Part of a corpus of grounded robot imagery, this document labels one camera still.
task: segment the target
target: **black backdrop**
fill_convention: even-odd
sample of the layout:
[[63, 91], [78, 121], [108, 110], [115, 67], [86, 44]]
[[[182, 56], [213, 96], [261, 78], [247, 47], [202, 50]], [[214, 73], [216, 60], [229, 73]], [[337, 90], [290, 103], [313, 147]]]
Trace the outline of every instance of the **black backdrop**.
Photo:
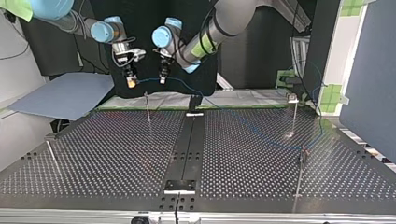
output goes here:
[[[139, 79], [158, 77], [160, 56], [152, 52], [155, 46], [151, 41], [151, 34], [158, 26], [164, 24], [166, 17], [182, 20], [182, 37], [190, 41], [199, 32], [206, 13], [213, 6], [213, 2], [202, 0], [91, 0], [91, 4], [98, 20], [114, 15], [121, 16], [128, 36], [137, 38], [134, 46], [148, 52], [146, 58], [136, 64]], [[111, 62], [110, 46], [107, 46], [106, 52], [107, 59]], [[113, 63], [109, 63], [109, 66], [115, 82], [116, 94], [123, 98], [142, 96], [145, 91], [148, 93], [155, 91], [194, 93], [174, 80], [167, 80], [164, 86], [156, 81], [147, 82], [131, 90], [127, 87], [121, 70]], [[217, 57], [211, 56], [193, 74], [187, 74], [177, 63], [174, 63], [170, 77], [183, 79], [189, 86], [201, 91], [204, 95], [211, 95], [216, 88], [217, 71]]]

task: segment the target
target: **green tape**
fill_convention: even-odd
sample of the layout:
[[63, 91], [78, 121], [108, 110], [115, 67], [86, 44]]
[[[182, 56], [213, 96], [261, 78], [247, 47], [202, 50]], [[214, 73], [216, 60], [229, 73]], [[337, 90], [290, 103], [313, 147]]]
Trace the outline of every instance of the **green tape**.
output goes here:
[[324, 87], [320, 99], [320, 110], [326, 113], [334, 113], [341, 101], [341, 85], [329, 85]]
[[27, 0], [0, 0], [0, 8], [10, 11], [26, 21], [30, 21], [33, 18], [32, 6]]
[[341, 8], [342, 17], [359, 16], [361, 8], [363, 7], [363, 0], [345, 0]]
[[283, 70], [283, 71], [277, 71], [277, 79], [276, 79], [276, 86], [279, 87], [287, 87], [287, 88], [292, 88], [293, 84], [286, 84], [285, 82], [281, 81], [280, 79], [282, 77], [295, 77], [294, 70]]
[[[217, 50], [218, 44], [216, 42], [213, 42], [213, 44], [216, 47], [215, 49], [213, 49], [212, 43], [210, 42], [207, 35], [204, 35], [202, 37], [202, 46], [204, 46], [204, 48], [206, 49], [206, 51], [208, 53], [213, 53], [213, 52], [215, 52], [215, 50]], [[195, 45], [195, 47], [191, 51], [192, 55], [194, 55], [197, 58], [203, 58], [206, 55], [206, 53], [205, 53], [205, 49], [203, 49], [202, 46], [201, 46], [201, 42], [198, 41], [198, 43]]]

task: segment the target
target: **white wall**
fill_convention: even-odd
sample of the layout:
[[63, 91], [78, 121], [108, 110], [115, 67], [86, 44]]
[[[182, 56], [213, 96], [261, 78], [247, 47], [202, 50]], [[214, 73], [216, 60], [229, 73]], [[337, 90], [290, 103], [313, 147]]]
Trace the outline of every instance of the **white wall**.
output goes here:
[[[26, 44], [1, 13], [0, 58], [22, 52]], [[51, 119], [2, 110], [44, 84], [30, 49], [20, 57], [0, 60], [0, 171], [39, 146], [51, 132]]]
[[[325, 85], [342, 85], [341, 94], [347, 92], [352, 64], [361, 36], [361, 27], [366, 15], [367, 6], [363, 6], [359, 16], [338, 17], [332, 37], [329, 59], [323, 76]], [[323, 91], [320, 91], [319, 104]], [[322, 113], [323, 116], [340, 116], [342, 104], [338, 104], [334, 113]]]

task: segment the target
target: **blue panel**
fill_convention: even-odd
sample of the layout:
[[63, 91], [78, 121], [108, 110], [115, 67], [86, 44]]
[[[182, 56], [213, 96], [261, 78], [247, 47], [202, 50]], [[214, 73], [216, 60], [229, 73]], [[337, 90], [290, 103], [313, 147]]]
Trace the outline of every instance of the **blue panel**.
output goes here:
[[74, 0], [28, 0], [31, 3], [33, 16], [39, 19], [57, 21], [67, 15]]
[[396, 162], [396, 1], [368, 6], [341, 123]]
[[158, 48], [165, 48], [172, 41], [172, 33], [168, 27], [160, 26], [152, 33], [151, 38]]

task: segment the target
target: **gray robot arm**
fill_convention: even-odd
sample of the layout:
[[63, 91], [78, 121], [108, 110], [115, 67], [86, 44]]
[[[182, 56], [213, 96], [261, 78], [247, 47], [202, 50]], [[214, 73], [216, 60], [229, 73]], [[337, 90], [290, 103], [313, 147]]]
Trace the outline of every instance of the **gray robot arm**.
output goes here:
[[161, 49], [163, 58], [171, 57], [187, 73], [193, 73], [201, 64], [202, 58], [213, 53], [224, 40], [239, 35], [247, 28], [256, 7], [274, 7], [290, 23], [295, 16], [297, 30], [303, 31], [310, 20], [302, 10], [296, 16], [294, 13], [296, 4], [296, 0], [219, 0], [215, 4], [214, 18], [189, 44], [185, 45], [179, 40], [182, 22], [175, 18], [166, 19], [165, 26], [153, 32], [152, 40]]
[[82, 17], [72, 10], [74, 0], [27, 0], [26, 2], [30, 4], [32, 16], [39, 20], [55, 25], [67, 33], [83, 35], [84, 38], [89, 37], [97, 42], [111, 44], [114, 64], [123, 69], [128, 86], [130, 88], [135, 86], [136, 69], [133, 62], [137, 63], [144, 58], [146, 52], [142, 49], [133, 49], [132, 42], [135, 38], [128, 38], [120, 17], [109, 17], [104, 21]]

